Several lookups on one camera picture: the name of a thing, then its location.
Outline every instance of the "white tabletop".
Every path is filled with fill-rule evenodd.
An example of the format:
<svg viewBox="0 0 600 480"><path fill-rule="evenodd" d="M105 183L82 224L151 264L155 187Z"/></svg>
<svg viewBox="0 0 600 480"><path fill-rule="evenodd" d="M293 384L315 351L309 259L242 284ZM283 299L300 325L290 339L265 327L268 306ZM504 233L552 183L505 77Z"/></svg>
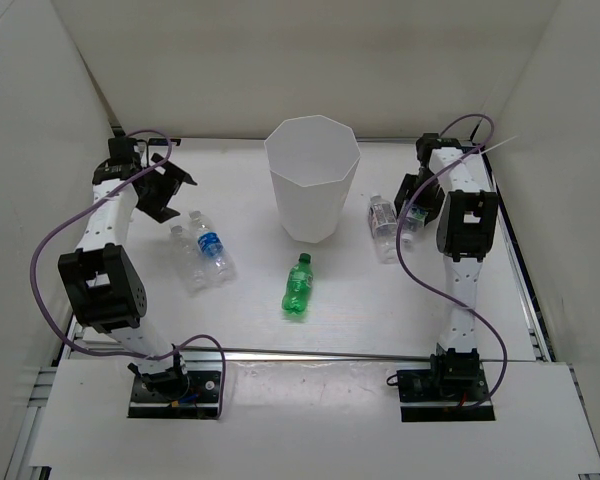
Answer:
<svg viewBox="0 0 600 480"><path fill-rule="evenodd" d="M401 423L396 366L231 362L220 421L126 418L127 361L63 360L31 457L68 479L577 479L600 459L564 365L514 362L496 421ZM493 384L499 363L485 364Z"/></svg>
<svg viewBox="0 0 600 480"><path fill-rule="evenodd" d="M393 200L405 173L416 172L413 145L361 143L362 157L336 233L319 244L292 240L278 221L261 141L184 139L173 161L199 183L184 185L170 206L201 210L233 257L238 279L189 296L169 256L168 228L133 214L126 250L148 294L147 319L171 342L207 333L225 347L427 357L444 326L445 301L413 283L399 265L378 263L367 225L369 194ZM484 165L468 167L487 190ZM425 281L444 288L436 225L406 261ZM304 321L285 317L280 303L289 269L310 253L314 288ZM511 359L534 360L518 287L496 230L479 280L478 311L499 330ZM488 330L477 327L484 359L500 359ZM101 340L87 332L85 340Z"/></svg>

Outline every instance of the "plastic bottle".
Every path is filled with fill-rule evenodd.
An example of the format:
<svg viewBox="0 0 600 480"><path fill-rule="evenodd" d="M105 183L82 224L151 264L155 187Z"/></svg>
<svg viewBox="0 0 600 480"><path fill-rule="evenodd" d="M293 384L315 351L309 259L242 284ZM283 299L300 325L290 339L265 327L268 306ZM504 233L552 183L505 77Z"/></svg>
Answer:
<svg viewBox="0 0 600 480"><path fill-rule="evenodd" d="M413 244L417 233L424 227L424 221L427 218L427 211L413 205L407 212L407 217L404 219L400 238L407 244Z"/></svg>
<svg viewBox="0 0 600 480"><path fill-rule="evenodd" d="M207 259L205 263L209 279L215 285L233 280L236 276L235 265L214 231L211 220L197 210L190 212L189 218L198 248Z"/></svg>
<svg viewBox="0 0 600 480"><path fill-rule="evenodd" d="M282 309L293 314L301 314L307 309L313 285L311 255L300 254L298 263L289 272L287 293L282 299Z"/></svg>
<svg viewBox="0 0 600 480"><path fill-rule="evenodd" d="M189 294L207 287L204 259L191 232L178 223L169 223L171 253L178 276Z"/></svg>
<svg viewBox="0 0 600 480"><path fill-rule="evenodd" d="M369 201L369 228L376 245L376 253L382 263L395 263L398 261L396 254L396 232L398 222L393 213L393 205L380 195L371 195Z"/></svg>

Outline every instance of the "purple hose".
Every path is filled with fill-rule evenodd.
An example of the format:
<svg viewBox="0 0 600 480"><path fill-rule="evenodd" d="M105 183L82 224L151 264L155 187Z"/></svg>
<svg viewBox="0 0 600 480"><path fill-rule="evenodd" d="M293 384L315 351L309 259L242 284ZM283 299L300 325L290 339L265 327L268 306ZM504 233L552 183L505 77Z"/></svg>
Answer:
<svg viewBox="0 0 600 480"><path fill-rule="evenodd" d="M500 376L498 377L498 380L496 381L495 385L493 386L493 388L491 389L491 391L489 392L489 394L486 398L484 398L483 400L481 400L479 402L474 403L473 405L463 407L463 408L475 408L479 405L482 405L484 402L489 401L491 399L491 397L496 393L496 391L500 388L500 385L502 384L502 381L504 380L504 375L507 371L507 364L509 363L509 355L507 353L507 346L504 344L504 340L502 340L502 337L500 336L498 331L495 329L495 327L486 318L484 318L482 315L480 315L478 312L476 312L473 308L470 308L464 302L458 300L455 297L452 297L451 295L443 292L442 290L438 290L437 288L429 285L428 283L426 283L426 282L420 280L418 277L416 277L415 274L409 269L409 267L407 266L407 264L404 261L404 258L402 257L402 251L401 251L402 242L400 240L400 237L402 234L402 228L404 227L404 222L405 222L405 219L407 218L407 212L411 209L411 207L415 203L416 199L424 191L424 189L427 188L429 185L431 185L431 183L433 183L438 177L440 177L441 175L444 175L446 172L448 172L452 168L455 168L457 165L462 163L469 155L473 155L474 153L479 152L480 149L483 148L493 137L493 133L495 131L495 123L489 116L484 115L482 113L469 113L467 115L463 115L463 116L455 119L442 131L440 136L444 135L456 123L458 123L462 120L465 120L467 118L481 118L481 119L484 119L487 122L489 122L489 125L491 126L489 135L482 143L480 143L479 145L476 145L471 150L469 150L467 153L463 154L460 158L458 158L458 160L456 160L455 162L451 163L450 165L444 167L438 173L436 173L435 175L433 175L432 177L427 179L422 185L420 185L420 188L418 188L415 191L415 193L412 195L409 202L405 206L402 207L402 211L400 212L400 216L398 217L398 231L396 233L396 252L398 254L398 260L400 261L400 265L402 265L402 268L404 269L404 271L407 273L407 275L409 275L409 277L414 282L416 282L421 287L426 288L430 292L433 292L436 295L439 295L442 298L445 298L445 299L449 300L450 302L453 302L456 305L471 312L471 314L474 317L476 317L478 320L480 320L489 330L491 330L491 333L493 333L493 335L498 340L498 343L500 344L500 347L502 348L502 369L500 370Z"/></svg>
<svg viewBox="0 0 600 480"><path fill-rule="evenodd" d="M127 180L122 182L120 185L118 185L116 188L111 190L111 192L109 192L107 195L105 195L100 200L98 200L96 203L94 203L90 207L86 208L85 210L78 213L77 215L74 215L69 220L64 221L63 223L58 225L56 228L51 230L42 239L40 244L36 247L36 249L34 250L33 255L31 257L31 263L29 264L29 283L31 284L31 291L33 292L33 298L35 299L36 304L38 305L38 308L40 309L40 312L42 313L42 316L46 320L46 322L49 325L49 327L51 328L51 330L53 330L53 333L56 334L56 336L62 341L62 343L64 343L68 347L72 348L76 352L80 352L85 355L91 355L93 357L146 358L148 360L160 361L160 360L165 360L165 359L175 355L176 353L179 353L184 347L186 347L187 345L189 345L191 342L193 342L195 340L199 340L199 339L209 340L216 346L216 348L218 349L218 352L220 352L220 358L222 359L222 375L221 375L221 379L220 379L220 394L219 394L219 400L218 400L218 417L220 417L220 414L222 413L222 401L223 401L222 393L224 391L224 381L225 381L225 375L226 375L225 372L227 371L227 369L226 369L227 359L225 357L223 348L220 346L220 343L215 338L213 338L210 335L205 335L205 334L194 335L193 337L188 338L183 343L181 343L180 345L175 347L170 352L165 353L163 355L157 355L155 357L147 357L146 355L143 355L141 353L136 353L136 352L98 352L98 351L90 350L88 348L81 347L77 343L73 342L70 338L68 338L64 334L64 332L60 329L60 327L58 327L56 322L53 320L51 313L49 313L49 310L47 309L47 306L45 305L44 300L42 299L42 295L40 293L40 287L38 286L38 274L37 274L38 260L40 258L40 254L42 253L42 250L44 250L44 247L47 246L47 244L51 241L51 239L53 237L55 237L62 230L64 230L68 226L74 224L81 218L84 218L87 215L89 215L90 213L93 213L94 211L96 211L98 208L100 208L104 204L104 202L106 202L106 201L108 201L108 199L114 197L118 192L120 192L127 185L130 185L137 179L145 176L147 173L151 172L152 170L155 170L156 168L161 167L162 165L164 165L165 163L167 163L169 161L169 158L171 157L171 152L173 150L173 143L171 142L171 139L164 133L160 132L159 130L152 130L152 129L136 130L135 132L129 133L127 136L133 137L133 136L139 135L141 133L154 133L156 135L160 135L160 136L164 137L167 141L167 153L166 153L165 157L162 160L160 160L159 162L154 163L150 167L145 168L142 171L133 175L132 177L128 178Z"/></svg>

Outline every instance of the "purple cable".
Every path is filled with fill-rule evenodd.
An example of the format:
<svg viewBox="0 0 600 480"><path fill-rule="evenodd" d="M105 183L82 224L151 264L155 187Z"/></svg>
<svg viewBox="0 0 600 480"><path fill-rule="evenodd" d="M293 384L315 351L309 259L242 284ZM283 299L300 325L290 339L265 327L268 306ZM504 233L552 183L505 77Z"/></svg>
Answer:
<svg viewBox="0 0 600 480"><path fill-rule="evenodd" d="M402 242L400 240L400 237L402 234L402 228L404 227L404 222L405 222L405 219L407 218L407 212L411 209L411 207L415 203L416 199L424 191L424 189L427 188L429 185L431 185L431 183L433 183L438 177L440 177L441 175L444 175L446 172L448 172L452 168L455 168L457 165L462 163L469 155L473 155L474 153L477 153L493 137L493 133L496 128L495 123L489 116L484 115L482 113L469 113L467 115L463 115L463 116L455 119L442 131L440 136L443 136L456 123L458 123L462 120L465 120L467 118L480 118L480 119L484 119L487 122L489 122L489 125L491 126L489 135L487 135L487 138L482 143L480 143L479 145L476 145L471 150L469 150L467 153L463 154L460 158L458 158L458 160L451 163L450 165L447 165L442 170L440 170L438 173L436 173L435 175L433 175L432 177L427 179L422 185L420 185L420 188L418 188L415 191L415 193L412 195L409 202L404 207L402 207L402 211L400 212L400 215L398 217L398 231L396 233L396 252L398 254L398 260L400 261L400 265L402 265L402 268L404 269L404 271L407 273L407 275L409 275L409 277L414 282L416 282L421 287L426 288L430 292L433 292L436 295L439 295L442 298L445 298L445 299L455 303L456 305L468 310L474 317L476 317L478 320L480 320L489 330L491 330L491 333L493 333L493 335L498 340L498 343L500 343L500 347L502 348L502 369L500 370L500 376L498 377L498 380L496 381L495 385L493 386L493 388L491 389L491 391L489 392L487 397L480 400L479 402L474 403L473 405L463 407L463 408L475 408L475 407L482 405L484 402L489 401L491 399L491 397L496 393L498 388L500 388L500 385L502 384L502 381L504 380L504 375L507 371L507 364L509 362L507 346L504 344L504 340L502 340L502 337L500 336L498 331L495 329L495 327L486 318L484 318L482 315L480 315L478 312L476 312L473 308L469 307L468 305L466 305L464 302L458 300L457 298L452 297L451 295L443 292L442 290L438 290L437 288L429 285L428 283L426 283L426 282L420 280L418 277L416 277L415 274L409 269L409 267L407 266L407 264L404 261L404 258L402 257L402 251L401 251Z"/></svg>
<svg viewBox="0 0 600 480"><path fill-rule="evenodd" d="M31 263L29 264L29 283L31 284L31 291L33 292L33 298L35 299L36 304L38 305L38 308L40 309L40 312L42 313L42 316L46 320L46 322L49 325L49 327L51 328L51 330L53 330L53 333L55 333L55 335L62 341L62 343L64 343L71 349L75 350L76 352L80 352L85 355L91 355L93 357L131 357L131 358L142 358L142 359L147 359L147 360L160 361L160 360L165 360L165 359L175 355L176 353L180 353L180 351L184 347L186 347L187 345L189 345L191 342L193 342L195 340L199 340L199 339L209 340L216 346L216 348L218 349L218 352L220 353L220 358L222 359L222 375L220 377L220 393L218 395L219 396L218 417L220 417L220 415L222 413L222 403L223 403L223 398L222 398L223 395L222 394L224 392L225 373L227 371L227 368L226 368L227 367L227 359L224 354L224 349L222 348L220 343L215 338L213 338L211 335L205 335L205 334L194 335L193 337L188 338L183 343L181 343L180 345L175 347L170 352L165 353L163 355L157 355L155 357L147 357L146 355L143 355L141 353L136 353L136 352L97 352L94 350L90 350L88 348L81 347L80 345L73 342L70 338L68 338L64 334L64 332L60 329L60 327L58 327L56 322L53 320L51 313L49 313L49 310L47 309L47 306L45 305L44 300L42 299L42 295L40 293L40 287L38 286L38 273L37 273L38 260L40 259L40 254L42 253L42 250L44 250L44 247L47 246L47 244L51 241L51 239L53 237L55 237L62 230L64 230L68 226L74 224L81 218L84 218L87 215L89 215L90 213L93 213L94 211L96 211L105 202L107 202L110 198L114 197L118 192L120 192L127 185L130 185L131 183L135 182L137 179L145 176L147 173L155 170L156 168L161 167L162 165L164 165L165 163L167 163L169 161L169 158L171 157L171 152L173 150L173 143L171 142L171 138L169 138L167 135L160 132L159 130L152 130L152 129L136 130L135 132L129 133L127 136L133 137L133 136L139 135L141 133L154 133L156 135L160 135L161 137L164 137L165 140L167 141L167 153L166 153L165 157L162 160L160 160L159 162L154 163L153 165L149 166L148 168L145 168L142 171L131 176L130 178L128 178L127 180L122 182L120 185L118 185L116 188L111 190L111 192L109 192L107 195L105 195L100 200L98 200L96 203L94 203L90 207L88 207L85 210L83 210L82 212L74 215L69 220L64 221L63 223L58 225L56 228L51 230L42 239L40 244L34 250L33 255L31 256Z"/></svg>

